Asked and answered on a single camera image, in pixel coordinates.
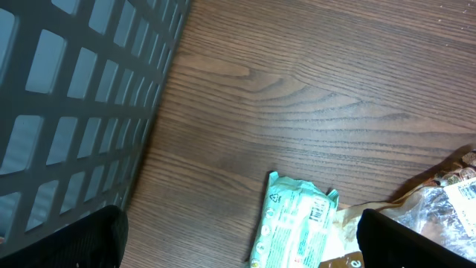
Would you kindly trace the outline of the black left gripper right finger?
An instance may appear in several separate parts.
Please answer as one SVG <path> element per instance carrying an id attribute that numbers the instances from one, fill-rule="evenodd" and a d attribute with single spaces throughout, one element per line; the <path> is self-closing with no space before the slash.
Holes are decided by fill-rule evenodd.
<path id="1" fill-rule="evenodd" d="M 356 237 L 366 268 L 475 268 L 475 262 L 373 209 L 363 210 Z"/>

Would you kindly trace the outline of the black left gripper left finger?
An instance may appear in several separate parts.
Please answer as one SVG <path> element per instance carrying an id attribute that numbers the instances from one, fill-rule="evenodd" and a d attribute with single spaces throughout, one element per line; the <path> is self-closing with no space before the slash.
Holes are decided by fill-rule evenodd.
<path id="1" fill-rule="evenodd" d="M 128 238 L 126 212 L 108 205 L 1 258 L 1 268 L 119 267 Z"/>

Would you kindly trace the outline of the brown Panfree bread bag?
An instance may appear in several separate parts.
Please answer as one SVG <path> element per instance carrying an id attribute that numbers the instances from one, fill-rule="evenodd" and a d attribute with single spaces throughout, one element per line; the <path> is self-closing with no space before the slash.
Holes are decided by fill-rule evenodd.
<path id="1" fill-rule="evenodd" d="M 322 267 L 365 267 L 356 232 L 367 208 L 475 262 L 475 152 L 469 151 L 393 202 L 338 211 Z"/>

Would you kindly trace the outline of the teal wet wipes pack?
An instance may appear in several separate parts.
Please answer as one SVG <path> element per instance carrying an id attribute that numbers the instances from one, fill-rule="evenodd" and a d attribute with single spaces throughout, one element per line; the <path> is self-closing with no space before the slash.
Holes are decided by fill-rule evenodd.
<path id="1" fill-rule="evenodd" d="M 312 182 L 268 175 L 262 216 L 249 268 L 318 268 L 339 193 L 324 193 Z"/>

